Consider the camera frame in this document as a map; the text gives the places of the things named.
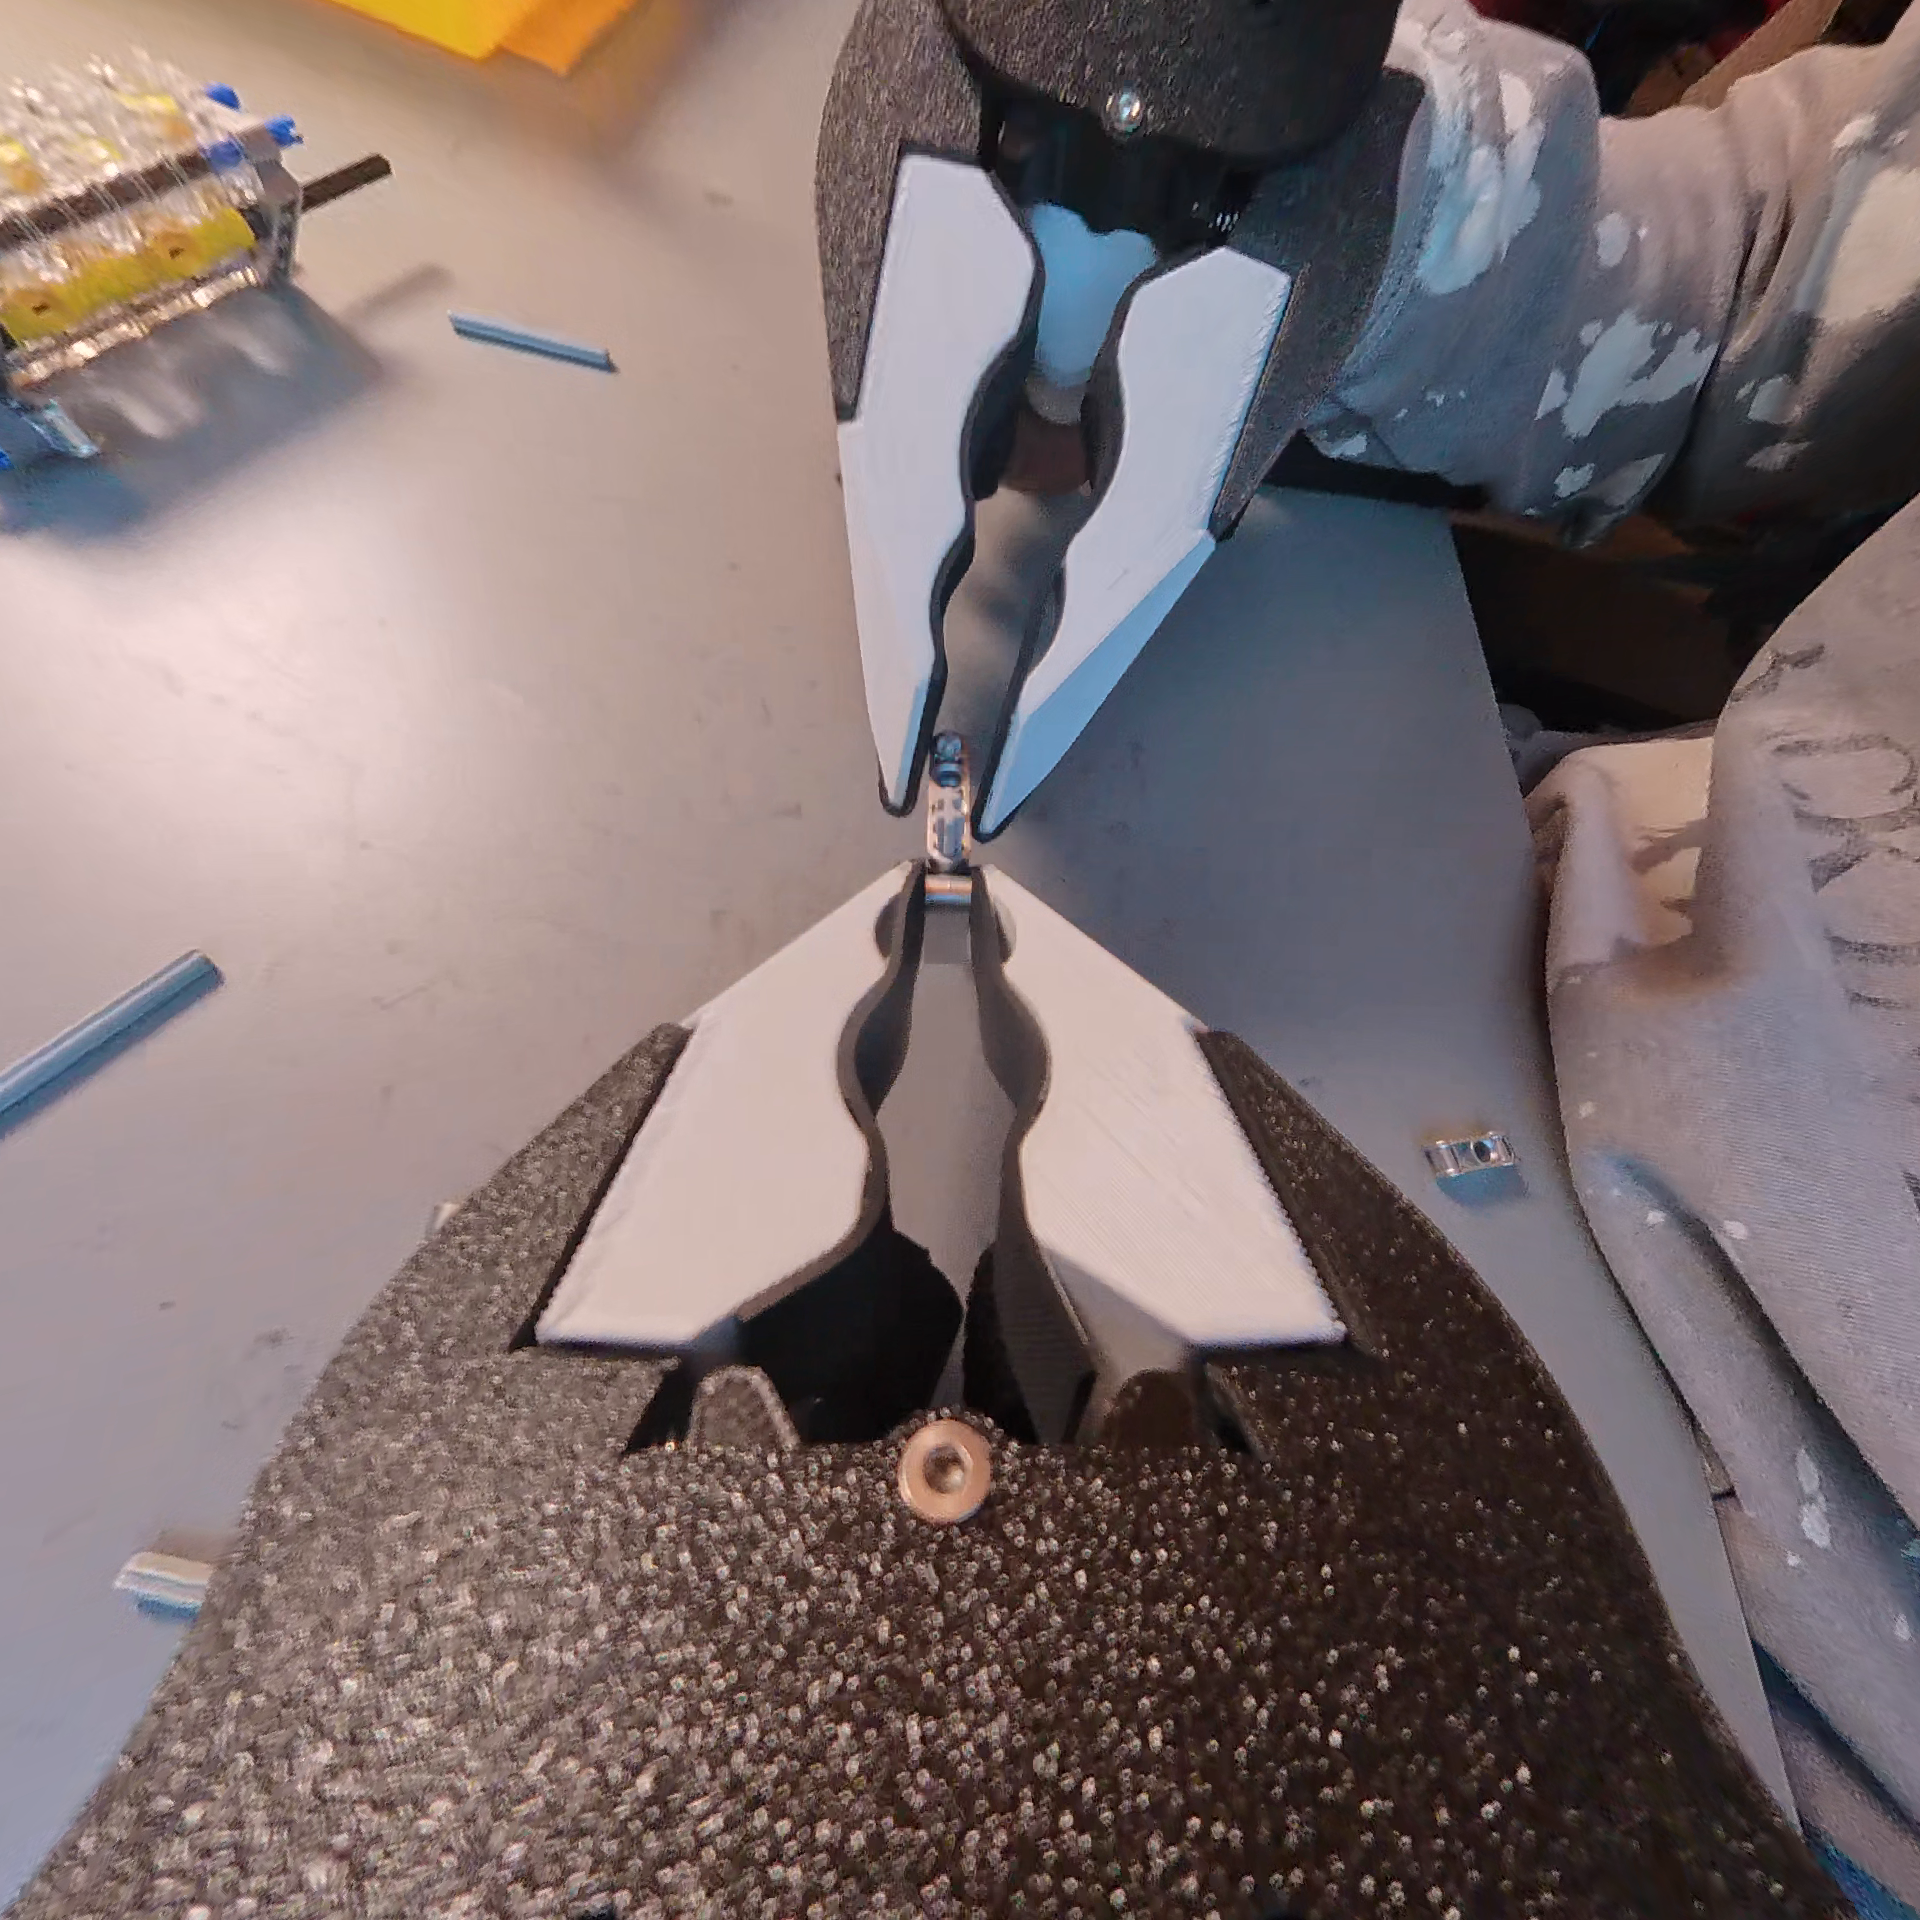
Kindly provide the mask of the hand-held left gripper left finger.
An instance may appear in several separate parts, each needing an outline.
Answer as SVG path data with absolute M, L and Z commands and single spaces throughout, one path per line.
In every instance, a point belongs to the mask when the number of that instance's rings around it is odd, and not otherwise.
M 924 866 L 885 872 L 685 1024 L 544 1306 L 555 1351 L 942 1372 L 952 1285 L 892 1212 L 877 1115 L 912 1027 Z

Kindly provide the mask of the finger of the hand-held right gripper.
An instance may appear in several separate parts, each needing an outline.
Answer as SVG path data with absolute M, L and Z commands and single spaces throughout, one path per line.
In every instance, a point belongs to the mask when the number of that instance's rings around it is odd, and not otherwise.
M 1000 719 L 978 796 L 994 839 L 1056 771 L 1213 556 L 1213 516 L 1294 276 L 1248 253 L 1192 253 L 1140 276 L 1095 363 L 1109 432 L 1095 503 L 1051 589 L 1053 624 Z
M 975 456 L 1023 377 L 1037 313 L 1039 251 L 1000 185 L 966 161 L 904 156 L 855 411 L 837 428 L 862 687 L 893 817 L 917 801 L 944 695 Z

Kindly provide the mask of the grey desk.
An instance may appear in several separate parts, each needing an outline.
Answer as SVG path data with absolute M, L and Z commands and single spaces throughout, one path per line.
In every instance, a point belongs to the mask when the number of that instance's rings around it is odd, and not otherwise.
M 5 5 L 386 154 L 295 288 L 101 368 L 5 480 L 5 1064 L 187 949 L 224 986 L 5 1133 L 5 1898 L 434 1204 L 918 844 L 875 801 L 811 219 L 848 5 L 685 5 L 570 79 L 330 5 Z M 448 311 L 612 352 L 461 340 Z M 1248 516 L 989 851 L 1248 1040 L 1496 1287 L 1786 1789 L 1690 1425 L 1583 1231 L 1534 872 L 1450 527 Z M 1421 1138 L 1500 1127 L 1518 1189 Z

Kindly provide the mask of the grey brick beam assembly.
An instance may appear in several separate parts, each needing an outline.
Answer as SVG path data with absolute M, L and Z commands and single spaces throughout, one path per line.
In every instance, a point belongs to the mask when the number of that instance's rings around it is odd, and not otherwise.
M 968 745 L 942 729 L 927 743 L 924 898 L 927 909 L 966 909 L 974 893 L 975 849 L 971 833 Z

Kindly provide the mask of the yellow and clear brick model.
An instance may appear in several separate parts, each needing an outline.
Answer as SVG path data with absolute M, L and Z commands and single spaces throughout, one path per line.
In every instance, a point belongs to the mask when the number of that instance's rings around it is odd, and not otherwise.
M 144 53 L 5 84 L 5 474 L 98 459 L 68 377 L 288 281 L 304 218 L 394 177 L 370 154 L 302 181 L 302 141 L 292 115 Z

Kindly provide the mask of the person's right forearm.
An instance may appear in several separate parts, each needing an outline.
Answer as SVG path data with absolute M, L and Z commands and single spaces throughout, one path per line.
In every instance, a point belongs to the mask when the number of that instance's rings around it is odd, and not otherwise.
M 1374 307 L 1307 423 L 1324 456 L 1575 537 L 1912 498 L 1915 7 L 1629 119 L 1581 55 L 1464 5 L 1406 5 L 1388 60 L 1423 106 Z

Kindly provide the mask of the grey double-loop brick connector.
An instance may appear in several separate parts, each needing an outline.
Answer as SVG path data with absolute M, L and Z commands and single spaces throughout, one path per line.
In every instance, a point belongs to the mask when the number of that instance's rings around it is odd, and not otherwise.
M 213 1557 L 148 1548 L 124 1562 L 112 1589 L 144 1613 L 184 1620 L 200 1612 L 215 1570 Z

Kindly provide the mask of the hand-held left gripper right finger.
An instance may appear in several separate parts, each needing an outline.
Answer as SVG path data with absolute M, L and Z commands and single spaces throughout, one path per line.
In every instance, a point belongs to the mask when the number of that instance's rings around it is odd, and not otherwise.
M 1013 1105 L 992 1301 L 1026 1405 L 1349 1335 L 1173 997 L 978 869 L 968 940 L 987 1068 Z

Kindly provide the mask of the large yellow parts bin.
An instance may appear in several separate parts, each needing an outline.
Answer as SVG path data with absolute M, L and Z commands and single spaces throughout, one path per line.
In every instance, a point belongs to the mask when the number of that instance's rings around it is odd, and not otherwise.
M 365 21 L 468 63 L 496 55 L 570 75 L 645 2 L 333 2 Z

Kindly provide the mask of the thin grey axle rod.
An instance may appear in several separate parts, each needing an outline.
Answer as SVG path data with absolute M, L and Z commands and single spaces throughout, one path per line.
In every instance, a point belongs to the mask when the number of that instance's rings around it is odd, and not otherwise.
M 204 952 L 184 952 L 2 1071 L 2 1132 L 44 1112 L 138 1040 L 224 986 Z
M 536 356 L 549 363 L 582 368 L 599 376 L 616 373 L 616 362 L 608 347 L 576 343 L 549 330 L 490 320 L 467 311 L 448 311 L 448 325 L 458 338 L 474 345 Z

